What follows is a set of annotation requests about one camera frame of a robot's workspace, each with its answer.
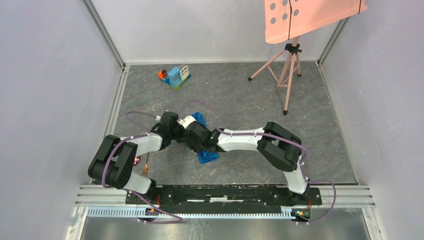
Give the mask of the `blue cloth napkin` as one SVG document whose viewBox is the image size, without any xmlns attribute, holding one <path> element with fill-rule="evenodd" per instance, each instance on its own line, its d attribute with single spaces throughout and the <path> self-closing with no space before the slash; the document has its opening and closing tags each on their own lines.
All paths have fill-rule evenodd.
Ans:
<svg viewBox="0 0 424 240">
<path fill-rule="evenodd" d="M 201 123 L 204 127 L 207 127 L 205 119 L 201 112 L 194 112 L 191 115 L 197 122 Z M 217 160 L 220 156 L 217 152 L 211 152 L 208 150 L 203 150 L 202 152 L 197 154 L 198 160 L 200 164 L 206 164 L 209 162 L 213 162 Z"/>
</svg>

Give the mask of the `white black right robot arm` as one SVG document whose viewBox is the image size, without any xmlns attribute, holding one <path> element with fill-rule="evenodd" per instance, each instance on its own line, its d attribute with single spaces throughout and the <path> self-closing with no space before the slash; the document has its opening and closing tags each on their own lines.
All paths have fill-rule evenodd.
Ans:
<svg viewBox="0 0 424 240">
<path fill-rule="evenodd" d="M 177 122 L 183 128 L 182 140 L 194 152 L 259 152 L 283 172 L 288 196 L 293 203 L 302 204 L 309 198 L 310 184 L 301 169 L 302 157 L 307 155 L 307 150 L 297 136 L 279 124 L 269 121 L 264 127 L 252 130 L 209 130 L 191 116 Z"/>
</svg>

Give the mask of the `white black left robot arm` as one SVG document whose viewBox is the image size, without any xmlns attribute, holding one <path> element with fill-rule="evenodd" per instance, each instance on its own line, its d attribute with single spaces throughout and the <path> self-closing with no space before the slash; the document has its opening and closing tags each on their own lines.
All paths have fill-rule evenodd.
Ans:
<svg viewBox="0 0 424 240">
<path fill-rule="evenodd" d="M 166 111 L 149 132 L 130 137 L 107 135 L 104 137 L 92 162 L 88 176 L 99 181 L 104 187 L 137 192 L 145 204 L 157 198 L 155 181 L 133 170 L 136 157 L 158 152 L 172 141 L 181 142 L 184 128 L 178 123 L 175 112 Z"/>
</svg>

